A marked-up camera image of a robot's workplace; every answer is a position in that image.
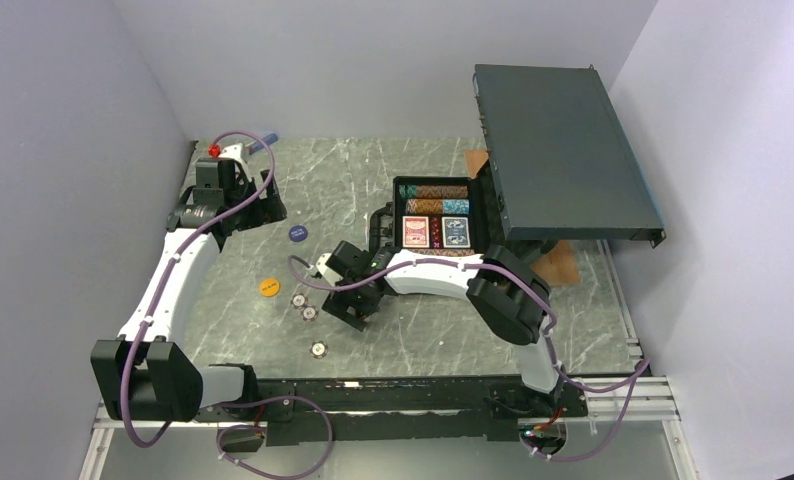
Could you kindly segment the red playing card deck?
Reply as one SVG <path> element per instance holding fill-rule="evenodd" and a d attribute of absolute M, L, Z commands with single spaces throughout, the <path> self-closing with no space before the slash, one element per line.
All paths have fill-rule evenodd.
<path fill-rule="evenodd" d="M 431 230 L 428 216 L 402 218 L 402 245 L 404 248 L 425 249 L 431 246 Z"/>

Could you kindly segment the blue playing card deck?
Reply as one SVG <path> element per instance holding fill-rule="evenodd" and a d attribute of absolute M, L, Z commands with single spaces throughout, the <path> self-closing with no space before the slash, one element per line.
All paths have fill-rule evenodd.
<path fill-rule="evenodd" d="M 471 246 L 469 219 L 465 216 L 443 216 L 442 243 L 449 249 L 467 249 Z"/>

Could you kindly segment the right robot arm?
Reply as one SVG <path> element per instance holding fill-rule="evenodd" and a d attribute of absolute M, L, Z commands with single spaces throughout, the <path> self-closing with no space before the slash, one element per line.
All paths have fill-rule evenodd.
<path fill-rule="evenodd" d="M 396 247 L 375 253 L 347 242 L 321 255 L 313 267 L 326 281 L 324 311 L 357 330 L 366 328 L 386 296 L 431 295 L 468 302 L 487 328 L 514 350 L 519 394 L 491 394 L 498 411 L 519 416 L 560 415 L 564 367 L 549 340 L 558 317 L 551 289 L 514 253 L 494 246 L 484 254 L 442 255 Z"/>

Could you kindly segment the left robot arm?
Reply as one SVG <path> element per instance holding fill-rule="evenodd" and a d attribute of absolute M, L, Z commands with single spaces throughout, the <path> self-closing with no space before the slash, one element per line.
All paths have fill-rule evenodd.
<path fill-rule="evenodd" d="M 282 221 L 287 211 L 273 168 L 244 178 L 232 158 L 201 159 L 196 182 L 169 215 L 150 283 L 115 338 L 99 340 L 90 361 L 108 415 L 116 420 L 187 422 L 220 405 L 237 420 L 260 406 L 257 377 L 244 364 L 197 367 L 179 344 L 206 272 L 237 231 Z"/>

